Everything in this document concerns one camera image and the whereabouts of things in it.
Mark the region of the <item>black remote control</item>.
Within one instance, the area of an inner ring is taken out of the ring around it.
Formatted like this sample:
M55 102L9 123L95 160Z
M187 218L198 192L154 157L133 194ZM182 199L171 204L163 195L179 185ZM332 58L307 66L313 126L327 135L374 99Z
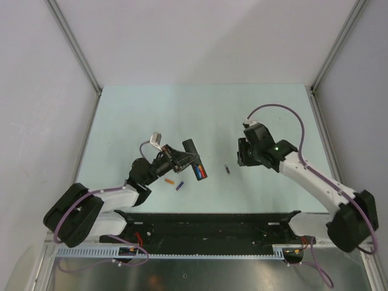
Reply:
M192 153L195 155L195 159L192 161L191 166L195 173L196 179L198 181L202 181L207 178L207 173L204 168L204 165L201 161L200 155L195 147L195 144L192 139L187 139L182 142L184 150L187 153Z

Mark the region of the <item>red orange battery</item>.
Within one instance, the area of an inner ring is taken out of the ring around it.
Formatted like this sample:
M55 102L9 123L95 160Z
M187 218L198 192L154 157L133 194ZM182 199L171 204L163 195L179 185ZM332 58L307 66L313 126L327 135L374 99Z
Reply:
M207 175L206 175L206 173L205 173L205 171L204 171L202 165L199 165L198 168L199 168L199 171L200 171L200 173L201 173L201 177L202 177L202 178L206 178Z

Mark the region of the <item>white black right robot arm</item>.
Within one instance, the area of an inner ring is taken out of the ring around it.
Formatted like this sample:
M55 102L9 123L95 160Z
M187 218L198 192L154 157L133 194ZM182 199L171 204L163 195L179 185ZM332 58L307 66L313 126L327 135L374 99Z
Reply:
M275 142L265 125L246 121L243 127L244 137L238 140L239 166L264 166L309 192L328 211L329 220L322 229L337 248L350 253L360 249L367 238L375 237L378 215L370 192L357 192L323 175L304 162L290 142Z

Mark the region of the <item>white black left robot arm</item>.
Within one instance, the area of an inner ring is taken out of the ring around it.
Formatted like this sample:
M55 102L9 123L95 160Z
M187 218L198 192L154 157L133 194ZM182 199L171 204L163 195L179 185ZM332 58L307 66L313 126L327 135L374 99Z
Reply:
M74 183L45 214L43 224L53 232L55 243L68 247L110 235L123 243L130 241L134 228L121 212L140 206L150 196L152 183L170 171L182 172L199 157L195 150L179 151L164 145L153 161L134 160L129 177L119 187L90 190Z

